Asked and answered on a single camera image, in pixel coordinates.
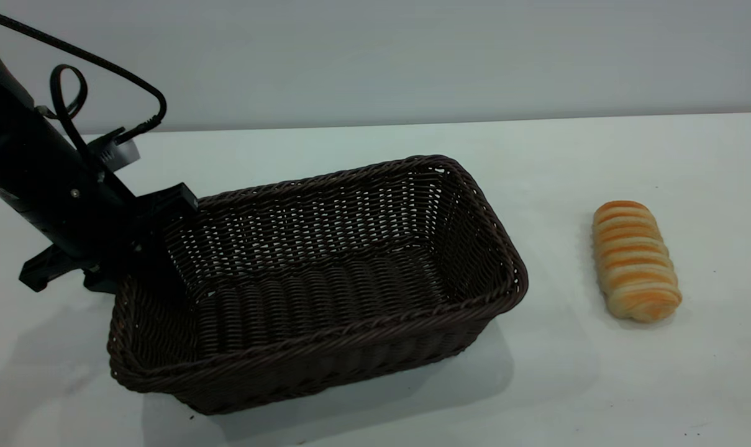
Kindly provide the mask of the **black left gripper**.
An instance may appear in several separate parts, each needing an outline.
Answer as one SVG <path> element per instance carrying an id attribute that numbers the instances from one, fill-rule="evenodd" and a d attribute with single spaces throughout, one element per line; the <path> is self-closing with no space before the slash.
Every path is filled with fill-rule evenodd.
<path id="1" fill-rule="evenodd" d="M 164 226 L 198 211 L 185 184 L 135 196 L 114 173 L 91 169 L 74 151 L 15 151 L 14 194 L 19 214 L 52 243 L 21 268 L 20 281 L 33 291 L 82 271 L 88 291 L 115 295 L 129 273 L 157 297 L 185 299 L 162 235 Z"/>

